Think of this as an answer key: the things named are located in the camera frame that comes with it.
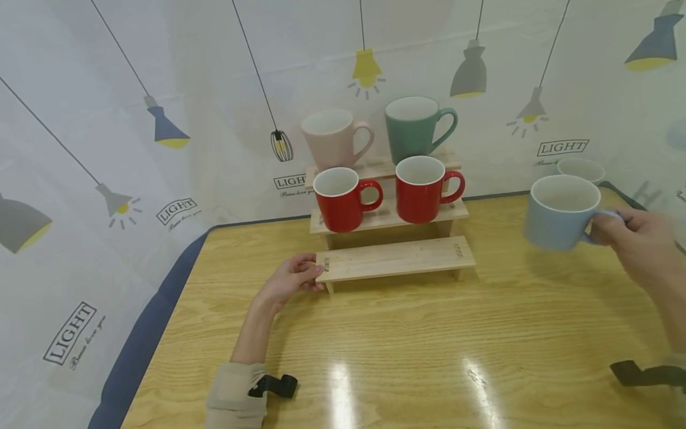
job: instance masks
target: black strap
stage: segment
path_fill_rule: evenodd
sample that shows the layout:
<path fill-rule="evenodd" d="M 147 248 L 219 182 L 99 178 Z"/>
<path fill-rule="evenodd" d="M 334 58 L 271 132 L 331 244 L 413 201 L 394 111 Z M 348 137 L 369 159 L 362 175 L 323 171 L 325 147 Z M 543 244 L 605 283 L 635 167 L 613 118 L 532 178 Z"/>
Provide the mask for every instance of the black strap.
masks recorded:
<path fill-rule="evenodd" d="M 641 370 L 633 360 L 615 362 L 610 365 L 622 386 L 660 386 L 681 387 L 686 393 L 686 371 L 679 367 L 655 367 Z"/>
<path fill-rule="evenodd" d="M 292 399 L 297 387 L 298 379 L 291 375 L 284 374 L 281 376 L 281 379 L 272 377 L 271 375 L 265 375 L 257 382 L 257 385 L 248 392 L 248 396 L 262 397 L 265 392 L 272 392 L 278 396 Z"/>

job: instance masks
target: mug handle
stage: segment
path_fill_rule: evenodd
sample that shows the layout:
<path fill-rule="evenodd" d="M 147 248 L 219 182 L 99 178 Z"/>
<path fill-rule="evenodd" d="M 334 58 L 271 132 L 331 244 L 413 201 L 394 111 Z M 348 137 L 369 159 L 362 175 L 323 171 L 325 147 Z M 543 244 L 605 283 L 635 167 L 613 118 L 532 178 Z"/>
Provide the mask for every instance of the mug handle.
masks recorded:
<path fill-rule="evenodd" d="M 369 141 L 367 142 L 366 146 L 362 148 L 362 150 L 353 155 L 353 165 L 356 164 L 356 162 L 358 162 L 360 158 L 362 158 L 362 155 L 367 153 L 369 148 L 372 147 L 372 143 L 374 143 L 374 130 L 372 129 L 372 126 L 365 121 L 355 122 L 353 124 L 353 135 L 355 135 L 357 130 L 359 130 L 360 128 L 365 128 L 367 131 L 369 131 Z"/>
<path fill-rule="evenodd" d="M 448 204 L 449 202 L 453 202 L 457 200 L 459 197 L 461 197 L 462 194 L 464 194 L 464 187 L 466 186 L 466 182 L 464 181 L 464 176 L 462 175 L 462 173 L 460 173 L 457 170 L 445 172 L 445 176 L 443 176 L 443 183 L 445 184 L 448 180 L 450 180 L 451 177 L 458 177 L 460 179 L 460 187 L 451 195 L 441 197 L 441 204 Z"/>
<path fill-rule="evenodd" d="M 438 138 L 438 140 L 436 140 L 434 142 L 434 144 L 431 145 L 431 152 L 436 150 L 436 148 L 438 146 L 440 146 L 441 143 L 448 140 L 448 137 L 450 137 L 450 134 L 452 134 L 453 131 L 455 131 L 455 128 L 458 127 L 458 113 L 452 107 L 444 107 L 444 108 L 440 109 L 438 111 L 438 119 L 436 120 L 436 122 L 440 121 L 440 118 L 444 117 L 445 115 L 450 115 L 453 117 L 453 124 L 450 125 L 450 129 L 448 129 L 448 131 L 446 131 L 444 135 L 440 136 Z"/>
<path fill-rule="evenodd" d="M 371 204 L 362 204 L 362 202 L 360 201 L 360 205 L 362 206 L 362 211 L 376 210 L 381 205 L 381 201 L 383 201 L 383 190 L 381 189 L 381 185 L 377 181 L 360 181 L 357 184 L 357 190 L 358 191 L 362 191 L 366 187 L 376 188 L 377 191 L 379 191 L 379 198 Z"/>
<path fill-rule="evenodd" d="M 596 210 L 595 213 L 605 213 L 606 215 L 615 216 L 618 219 L 622 219 L 622 222 L 624 222 L 624 218 L 621 217 L 618 213 L 616 213 L 614 211 Z M 595 241 L 593 238 L 591 238 L 591 236 L 588 233 L 584 233 L 584 235 L 581 236 L 581 240 L 583 242 L 588 243 L 588 244 L 594 244 L 596 246 L 600 245 L 600 244 L 598 244 L 597 241 Z"/>

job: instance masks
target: green mug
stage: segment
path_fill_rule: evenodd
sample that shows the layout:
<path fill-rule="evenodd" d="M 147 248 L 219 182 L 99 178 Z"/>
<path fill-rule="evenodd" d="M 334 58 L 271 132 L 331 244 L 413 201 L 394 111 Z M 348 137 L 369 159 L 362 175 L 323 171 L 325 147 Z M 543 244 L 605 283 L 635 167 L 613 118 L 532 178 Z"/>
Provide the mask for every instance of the green mug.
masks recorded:
<path fill-rule="evenodd" d="M 399 98 L 386 106 L 385 114 L 390 153 L 396 165 L 410 156 L 430 154 L 458 126 L 458 113 L 454 108 L 439 108 L 438 102 L 428 97 Z M 433 141 L 436 124 L 445 115 L 453 117 L 453 124 Z"/>

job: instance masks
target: red mug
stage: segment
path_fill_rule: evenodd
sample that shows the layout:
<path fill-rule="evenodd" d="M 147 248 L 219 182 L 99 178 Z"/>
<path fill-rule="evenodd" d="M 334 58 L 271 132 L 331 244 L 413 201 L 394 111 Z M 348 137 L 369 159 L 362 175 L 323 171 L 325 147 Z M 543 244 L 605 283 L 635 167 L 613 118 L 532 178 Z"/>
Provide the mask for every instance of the red mug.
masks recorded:
<path fill-rule="evenodd" d="M 370 186 L 379 191 L 379 198 L 372 204 L 362 204 L 360 191 Z M 335 233 L 357 228 L 362 223 L 362 213 L 378 209 L 383 201 L 379 182 L 361 181 L 355 170 L 347 167 L 324 170 L 314 178 L 313 187 L 324 224 Z"/>
<path fill-rule="evenodd" d="M 460 187 L 442 196 L 443 183 L 451 177 L 460 178 Z M 457 171 L 445 171 L 445 165 L 431 156 L 411 156 L 395 167 L 395 193 L 398 216 L 412 224 L 431 222 L 441 204 L 453 202 L 464 193 L 464 176 Z"/>

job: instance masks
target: table surface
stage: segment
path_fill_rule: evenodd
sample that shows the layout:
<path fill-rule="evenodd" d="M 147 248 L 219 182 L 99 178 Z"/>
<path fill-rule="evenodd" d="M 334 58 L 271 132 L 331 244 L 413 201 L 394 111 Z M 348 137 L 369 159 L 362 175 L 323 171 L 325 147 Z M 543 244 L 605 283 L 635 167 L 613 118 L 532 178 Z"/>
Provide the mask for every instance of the table surface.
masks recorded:
<path fill-rule="evenodd" d="M 605 207 L 623 204 L 602 190 Z M 270 396 L 265 428 L 661 428 L 666 388 L 621 387 L 608 365 L 660 364 L 659 318 L 608 248 L 544 253 L 522 238 L 526 196 L 467 202 L 477 266 L 338 283 L 296 295 L 267 368 L 299 382 Z M 317 251 L 309 220 L 214 230 L 123 427 L 202 428 L 204 401 L 248 304 L 287 257 Z M 426 225 L 352 234 L 353 246 L 427 238 Z"/>

